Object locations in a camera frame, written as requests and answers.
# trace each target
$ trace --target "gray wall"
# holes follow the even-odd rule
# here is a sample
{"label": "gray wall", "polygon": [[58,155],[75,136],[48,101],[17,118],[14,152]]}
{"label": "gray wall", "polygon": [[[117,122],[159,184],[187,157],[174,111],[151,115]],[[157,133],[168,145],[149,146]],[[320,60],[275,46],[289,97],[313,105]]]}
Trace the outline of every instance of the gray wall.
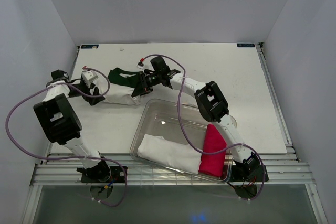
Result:
{"label": "gray wall", "polygon": [[288,0],[265,42],[267,65],[295,149],[311,165],[336,223],[336,0]]}
{"label": "gray wall", "polygon": [[[50,80],[55,69],[69,70],[76,47],[51,0],[0,0],[0,223],[19,223],[35,160],[9,141],[5,118],[9,110]],[[11,120],[17,140],[42,154],[47,140],[33,104],[19,108]]]}
{"label": "gray wall", "polygon": [[52,0],[81,43],[264,41],[287,0]]}

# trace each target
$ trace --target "white table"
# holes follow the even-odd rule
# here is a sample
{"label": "white table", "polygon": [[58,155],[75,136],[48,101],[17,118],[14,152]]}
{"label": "white table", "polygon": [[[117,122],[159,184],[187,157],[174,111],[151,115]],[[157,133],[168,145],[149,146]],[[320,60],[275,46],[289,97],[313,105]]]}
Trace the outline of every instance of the white table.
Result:
{"label": "white table", "polygon": [[[238,48],[236,44],[99,45],[96,49],[80,49],[72,78],[80,78],[83,66],[106,75],[115,67],[139,71],[137,63],[150,54],[174,58],[186,68],[190,78],[217,82],[245,143],[260,153],[286,153],[284,135],[256,48]],[[179,69],[165,60],[171,69]],[[104,102],[90,106],[82,97],[70,99],[70,103],[82,122],[81,135],[92,147],[101,153],[127,154],[146,102],[153,98],[176,102],[177,94],[178,91],[160,85],[139,106]],[[196,104],[194,98],[185,94],[181,102]],[[51,153],[69,152],[57,143],[51,148]]]}

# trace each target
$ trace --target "clear plastic container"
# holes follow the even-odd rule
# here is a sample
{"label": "clear plastic container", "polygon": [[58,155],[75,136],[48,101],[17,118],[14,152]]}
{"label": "clear plastic container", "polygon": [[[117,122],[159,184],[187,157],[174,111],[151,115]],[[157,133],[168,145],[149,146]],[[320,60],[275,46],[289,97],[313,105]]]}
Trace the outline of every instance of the clear plastic container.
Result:
{"label": "clear plastic container", "polygon": [[[181,119],[191,142],[202,149],[206,128],[209,122],[205,121],[197,107],[193,105],[181,104]],[[175,143],[187,144],[187,141],[181,131],[177,117],[177,104],[159,99],[150,100],[143,111],[139,126],[136,130],[133,143],[130,149],[131,157],[144,164],[155,167],[163,167],[169,170],[174,170],[182,174],[190,174],[185,171],[177,170],[172,167],[163,166],[162,164],[143,159],[138,156],[138,148],[145,134],[153,136],[163,136],[168,141]],[[230,151],[226,152],[225,161],[223,164],[223,173],[221,177],[214,177],[202,173],[192,174],[195,177],[209,180],[215,183],[226,183],[230,179],[232,168],[232,156]]]}

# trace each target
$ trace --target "red cloth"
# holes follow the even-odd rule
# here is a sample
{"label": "red cloth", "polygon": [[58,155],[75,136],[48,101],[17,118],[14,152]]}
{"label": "red cloth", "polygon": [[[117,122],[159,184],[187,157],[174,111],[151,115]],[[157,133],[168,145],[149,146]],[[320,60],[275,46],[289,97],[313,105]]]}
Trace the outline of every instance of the red cloth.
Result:
{"label": "red cloth", "polygon": [[[203,152],[217,152],[226,147],[226,142],[218,129],[212,124],[209,124],[203,144]],[[221,152],[215,155],[201,155],[201,165],[199,166],[199,172],[221,177],[223,173],[223,166],[225,160],[225,152]]]}

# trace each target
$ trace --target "dark green cloth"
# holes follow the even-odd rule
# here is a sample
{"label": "dark green cloth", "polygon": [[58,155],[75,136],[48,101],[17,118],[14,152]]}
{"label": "dark green cloth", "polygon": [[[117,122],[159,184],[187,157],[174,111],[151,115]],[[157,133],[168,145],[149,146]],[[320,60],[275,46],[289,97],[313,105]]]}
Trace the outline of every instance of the dark green cloth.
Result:
{"label": "dark green cloth", "polygon": [[[138,84],[140,83],[140,78],[138,75],[139,73],[141,72],[129,72],[122,70],[120,68],[115,68],[110,71],[108,79],[113,84],[135,89],[137,86],[139,86]],[[120,74],[128,74],[130,76],[124,77],[121,76]]]}

